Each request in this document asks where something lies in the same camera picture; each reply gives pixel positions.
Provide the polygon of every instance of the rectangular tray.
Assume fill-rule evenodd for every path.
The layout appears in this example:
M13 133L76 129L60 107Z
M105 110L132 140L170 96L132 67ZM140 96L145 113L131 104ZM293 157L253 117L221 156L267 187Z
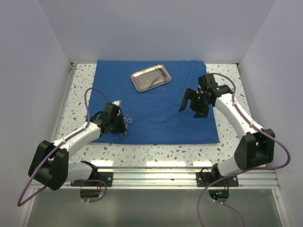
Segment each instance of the rectangular tray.
M159 64L150 68L135 72L131 80L137 91L143 92L171 81L171 75L164 65Z

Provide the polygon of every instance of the white wall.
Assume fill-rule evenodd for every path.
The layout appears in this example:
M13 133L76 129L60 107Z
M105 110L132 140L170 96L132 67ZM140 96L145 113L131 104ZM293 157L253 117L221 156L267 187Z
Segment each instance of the white wall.
M290 149L277 170L291 226L303 223L303 1L276 0L243 61L240 75L251 114ZM276 147L274 165L286 156Z
M17 199L38 143L50 139L69 62L37 0L0 7L0 220L15 227Z
M39 0L70 61L240 62L274 0Z

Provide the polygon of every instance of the blue fabric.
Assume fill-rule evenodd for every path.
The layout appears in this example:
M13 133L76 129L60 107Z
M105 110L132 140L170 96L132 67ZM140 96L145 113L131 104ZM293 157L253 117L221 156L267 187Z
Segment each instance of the blue fabric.
M172 81L138 92L130 76L145 68L163 64ZM108 134L95 142L118 144L204 144L218 143L218 133L210 106L207 118L194 119L188 107L178 112L186 88L196 89L198 77L206 74L202 61L98 61L93 87L101 89L111 100L122 100L123 114L133 120L126 139ZM91 115L103 110L106 100L92 91Z

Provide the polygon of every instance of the robotic arm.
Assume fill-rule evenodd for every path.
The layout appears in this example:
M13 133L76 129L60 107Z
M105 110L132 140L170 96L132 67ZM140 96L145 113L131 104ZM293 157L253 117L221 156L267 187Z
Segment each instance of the robotic arm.
M234 156L224 162L213 165L211 174L200 172L203 181L211 183L223 176L228 176L240 171L246 171L273 161L274 141L265 137L252 128L239 112L232 101L232 90L227 85L219 86L213 74L199 77L199 88L194 91L187 88L179 112L184 111L188 100L191 100L190 109L195 112L194 118L208 116L209 105L216 107L227 118L240 138ZM257 128L272 137L271 129L263 129L257 124L237 103L244 116Z
M38 145L34 159L29 168L31 176L42 160L60 143L63 145L38 170L34 179L52 190L59 189L64 182L74 180L98 180L98 169L91 163L69 164L69 157L93 140L107 133L126 133L121 101L107 103L103 111L91 117L79 129L53 142L43 141Z

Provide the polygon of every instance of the speckled tabletop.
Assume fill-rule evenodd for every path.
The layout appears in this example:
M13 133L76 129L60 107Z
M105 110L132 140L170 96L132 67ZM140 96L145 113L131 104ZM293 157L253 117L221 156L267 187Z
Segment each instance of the speckled tabletop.
M68 101L64 110L58 138L79 128L85 122L84 92L93 84L97 64L78 64ZM250 114L243 86L235 64L206 64L207 72L218 72L230 77L236 84L236 98ZM227 81L215 76L219 85ZM233 156L239 138L216 108L214 116L220 143L202 145L119 145L90 143L70 158L71 163L81 160L97 166L212 166Z

